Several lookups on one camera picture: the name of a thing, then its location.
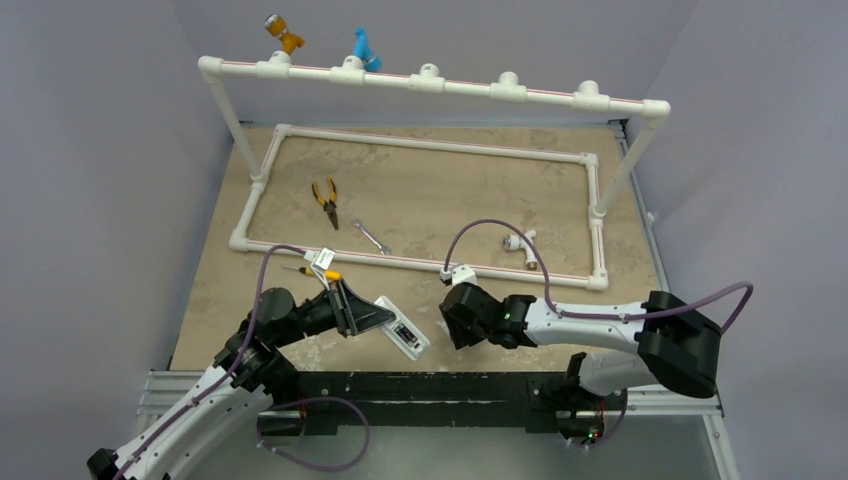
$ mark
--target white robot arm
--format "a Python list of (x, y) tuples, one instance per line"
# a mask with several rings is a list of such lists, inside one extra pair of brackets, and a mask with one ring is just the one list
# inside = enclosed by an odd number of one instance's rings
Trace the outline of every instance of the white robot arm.
[[(577, 344), (612, 350), (574, 355), (564, 375), (548, 375), (545, 383), (531, 387), (534, 395), (538, 395), (534, 397), (538, 400), (530, 401), (531, 409), (548, 415), (569, 440), (582, 437), (591, 444), (604, 434), (603, 418), (584, 420), (576, 418), (576, 414), (578, 410), (597, 410), (604, 397), (609, 399), (617, 390), (659, 383), (692, 397), (707, 398), (715, 394), (721, 338), (721, 329), (715, 323), (691, 309), (658, 320), (628, 320), (628, 315), (685, 305), (667, 292), (652, 292), (644, 303), (556, 304), (551, 310), (545, 301), (531, 295), (510, 295), (503, 301), (494, 299), (477, 286), (476, 276), (467, 265), (442, 272), (441, 278), (451, 290), (439, 309), (457, 349), (487, 340), (504, 348)], [(357, 297), (343, 280), (329, 287), (300, 306), (295, 305), (285, 289), (265, 291), (258, 313), (251, 312), (256, 326), (253, 335), (248, 333), (251, 328), (245, 320), (195, 388), (154, 425), (117, 450), (95, 452), (88, 461), (92, 478), (184, 478), (235, 428), (256, 421), (257, 415), (272, 404), (294, 407), (316, 400), (295, 401), (302, 395), (302, 374), (277, 349), (332, 329), (344, 336), (357, 335), (390, 322), (397, 315), (396, 311)], [(556, 313), (564, 311), (577, 315), (614, 315), (619, 320), (572, 318)], [(236, 362), (245, 348), (244, 361)], [(234, 362), (237, 368), (233, 367), (229, 374)], [(345, 403), (364, 421), (362, 412), (351, 403), (356, 399), (348, 400), (346, 396), (340, 393), (342, 398), (323, 399)], [(393, 391), (391, 398), (397, 403), (397, 392)], [(555, 415), (561, 412), (571, 412), (572, 418)], [(276, 428), (276, 435), (285, 438), (299, 434), (303, 420), (300, 412), (282, 413), (290, 414), (291, 418), (283, 422), (282, 430)], [(275, 451), (264, 443), (261, 445)], [(367, 441), (351, 462), (323, 469), (347, 468), (361, 458), (365, 448)]]
[[(477, 285), (474, 272), (458, 265), (442, 272), (452, 288), (439, 306), (457, 349), (482, 340), (504, 348), (572, 344), (613, 350), (579, 354), (569, 371), (579, 387), (599, 397), (615, 390), (661, 384), (696, 398), (715, 395), (721, 328), (695, 310), (658, 320), (629, 316), (681, 307), (668, 292), (652, 292), (644, 303), (556, 304), (510, 295), (498, 301)], [(607, 314), (619, 320), (581, 319), (556, 312)]]

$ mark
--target pvc pipe frame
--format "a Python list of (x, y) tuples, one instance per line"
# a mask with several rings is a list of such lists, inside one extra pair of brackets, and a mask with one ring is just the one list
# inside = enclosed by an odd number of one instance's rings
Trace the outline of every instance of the pvc pipe frame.
[[(203, 78), (210, 85), (212, 95), (230, 132), (236, 147), (247, 163), (250, 177), (253, 183), (250, 195), (244, 211), (242, 211), (236, 228), (230, 235), (229, 246), (239, 251), (266, 252), (277, 243), (252, 240), (247, 237), (247, 228), (250, 220), (259, 204), (259, 199), (265, 192), (268, 184), (271, 168), (277, 157), (280, 144), (286, 137), (299, 136), (318, 138), (325, 140), (338, 140), (353, 143), (367, 143), (374, 145), (388, 145), (396, 147), (420, 148), (426, 150), (437, 150), (444, 152), (475, 153), (480, 155), (494, 155), (512, 157), (518, 159), (575, 163), (586, 167), (589, 187), (589, 232), (592, 243), (592, 274), (589, 276), (577, 276), (551, 273), (550, 279), (553, 285), (564, 285), (582, 287), (589, 290), (605, 290), (609, 286), (606, 263), (604, 260), (603, 242), (603, 217), (615, 198), (626, 185), (626, 181), (633, 171), (636, 162), (645, 151), (656, 130), (662, 126), (668, 117), (670, 107), (667, 102), (661, 100), (624, 100), (610, 98), (600, 95), (597, 84), (586, 81), (580, 84), (574, 93), (553, 92), (546, 90), (532, 90), (517, 85), (517, 78), (511, 72), (501, 75), (503, 83), (482, 84), (445, 80), (438, 77), (438, 68), (425, 65), (421, 69), (422, 75), (391, 75), (380, 73), (366, 73), (356, 66), (350, 67), (350, 62), (345, 62), (344, 67), (318, 68), (291, 65), (290, 59), (282, 52), (275, 52), (269, 62), (247, 63), (224, 61), (220, 58), (201, 57), (198, 66)], [(425, 71), (434, 70), (435, 74), (425, 75)], [(357, 86), (380, 86), (404, 88), (414, 91), (428, 93), (453, 93), (457, 95), (470, 95), (489, 97), (496, 101), (507, 101), (511, 103), (546, 103), (570, 107), (579, 111), (597, 113), (616, 112), (629, 115), (640, 115), (646, 119), (645, 128), (636, 137), (633, 146), (629, 149), (623, 159), (618, 172), (607, 191), (601, 195), (598, 183), (598, 157), (593, 153), (563, 153), (548, 150), (537, 150), (529, 148), (507, 148), (489, 145), (478, 145), (470, 143), (457, 143), (436, 140), (423, 140), (406, 137), (394, 137), (386, 135), (369, 135), (353, 132), (325, 130), (318, 128), (296, 127), (293, 125), (279, 124), (274, 129), (271, 143), (265, 157), (260, 165), (253, 150), (250, 148), (244, 130), (238, 121), (230, 98), (223, 86), (221, 77), (223, 75), (255, 76), (258, 78), (289, 79), (300, 78), (307, 80), (320, 80), (332, 83), (357, 85)], [(317, 252), (320, 247), (295, 245), (307, 251)], [(297, 255), (287, 250), (277, 250), (275, 253), (283, 255)], [(353, 263), (379, 265), (384, 267), (406, 268), (413, 270), (440, 272), (443, 263), (435, 260), (423, 260), (409, 257), (398, 257), (391, 255), (368, 254), (337, 250), (335, 259)], [(532, 283), (544, 283), (544, 277), (538, 272), (525, 270), (491, 267), (485, 265), (471, 265), (475, 273), (481, 277), (499, 278), (504, 280), (517, 280)]]

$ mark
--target yellow-handled pliers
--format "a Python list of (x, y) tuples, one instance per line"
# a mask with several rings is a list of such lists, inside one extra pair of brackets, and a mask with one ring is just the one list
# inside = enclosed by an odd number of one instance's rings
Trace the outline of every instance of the yellow-handled pliers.
[(327, 177), (327, 183), (330, 184), (330, 198), (324, 199), (321, 196), (321, 192), (318, 191), (318, 182), (312, 182), (312, 195), (315, 196), (315, 200), (318, 200), (318, 203), (324, 207), (324, 211), (327, 212), (327, 217), (330, 218), (330, 223), (333, 224), (333, 228), (336, 230), (339, 229), (339, 217), (336, 214), (336, 184), (333, 183), (333, 179)]

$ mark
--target table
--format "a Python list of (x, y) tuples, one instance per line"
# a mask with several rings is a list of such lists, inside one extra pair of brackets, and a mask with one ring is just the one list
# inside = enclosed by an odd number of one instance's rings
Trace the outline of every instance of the table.
[[(472, 129), (372, 128), (369, 133), (483, 143), (499, 146), (594, 152), (600, 160), (600, 184), (612, 179), (621, 153), (607, 128)], [(250, 128), (255, 152), (264, 152), (272, 128)], [(327, 176), (338, 186), (340, 230), (334, 231), (315, 202), (311, 182), (325, 189)], [(212, 361), (252, 306), (262, 255), (236, 252), (227, 245), (250, 188), (247, 167), (233, 150), (195, 276), (172, 370), (201, 370)], [(479, 218), (498, 218), (536, 229), (536, 245), (551, 271), (588, 274), (591, 250), (587, 221), (588, 193), (581, 166), (484, 155), (415, 150), (307, 138), (286, 139), (271, 181), (248, 229), (251, 238), (346, 250), (376, 248), (350, 226), (358, 217), (396, 254), (443, 259), (456, 232)], [(460, 241), (452, 261), (523, 268), (521, 251), (505, 252), (506, 229), (482, 225)], [(614, 304), (643, 300), (657, 288), (651, 255), (632, 194), (624, 193), (604, 221), (610, 287), (590, 292), (553, 287), (554, 301)], [(302, 266), (297, 257), (275, 256), (265, 286), (284, 286), (295, 299), (319, 292), (314, 279), (282, 265)], [(438, 304), (447, 289), (434, 273), (334, 263), (360, 296), (388, 296), (430, 339), (430, 350), (410, 361), (375, 330), (351, 338), (335, 331), (284, 347), (300, 370), (341, 371), (556, 371), (572, 354), (591, 351), (561, 345), (505, 350), (481, 343), (456, 351)], [(496, 298), (525, 293), (542, 295), (541, 285), (481, 279)]]

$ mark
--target white wall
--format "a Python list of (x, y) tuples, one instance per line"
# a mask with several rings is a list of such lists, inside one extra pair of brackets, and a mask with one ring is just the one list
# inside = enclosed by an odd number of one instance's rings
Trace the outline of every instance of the white wall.
[(3, 2), (0, 58), (0, 477), (89, 478), (172, 352), (228, 140), (168, 4)]
[[(384, 72), (417, 73), (435, 63), (447, 78), (494, 82), (515, 71), (531, 88), (573, 91), (586, 79), (602, 93), (642, 98), (696, 0), (173, 0), (195, 50), (231, 60), (265, 60), (279, 49), (263, 21), (279, 13), (303, 36), (295, 63), (340, 65), (354, 31), (367, 29)], [(559, 124), (603, 121), (566, 109), (504, 105), (392, 89), (234, 79), (240, 118), (258, 122)]]
[(757, 289), (719, 371), (744, 478), (848, 478), (846, 24), (845, 2), (699, 2), (648, 93), (672, 105), (638, 169), (669, 283)]

